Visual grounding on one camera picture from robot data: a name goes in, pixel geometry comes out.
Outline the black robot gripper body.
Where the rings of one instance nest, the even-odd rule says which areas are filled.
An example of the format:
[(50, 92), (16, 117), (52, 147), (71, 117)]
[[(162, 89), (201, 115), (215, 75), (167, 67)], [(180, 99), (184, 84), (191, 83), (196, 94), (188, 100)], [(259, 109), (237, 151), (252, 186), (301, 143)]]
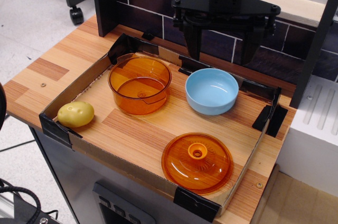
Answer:
[(276, 28), (281, 8), (262, 0), (172, 0), (173, 24), (185, 35), (201, 30), (266, 36)]

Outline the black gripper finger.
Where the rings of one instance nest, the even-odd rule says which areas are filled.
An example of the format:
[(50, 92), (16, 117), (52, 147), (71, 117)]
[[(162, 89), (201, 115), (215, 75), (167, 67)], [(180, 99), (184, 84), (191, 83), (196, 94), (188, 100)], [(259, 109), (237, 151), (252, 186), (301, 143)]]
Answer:
[(183, 34), (189, 56), (199, 61), (201, 52), (203, 25), (195, 17), (183, 17)]
[(265, 18), (252, 18), (246, 28), (241, 50), (241, 64), (248, 64), (255, 56), (265, 35)]

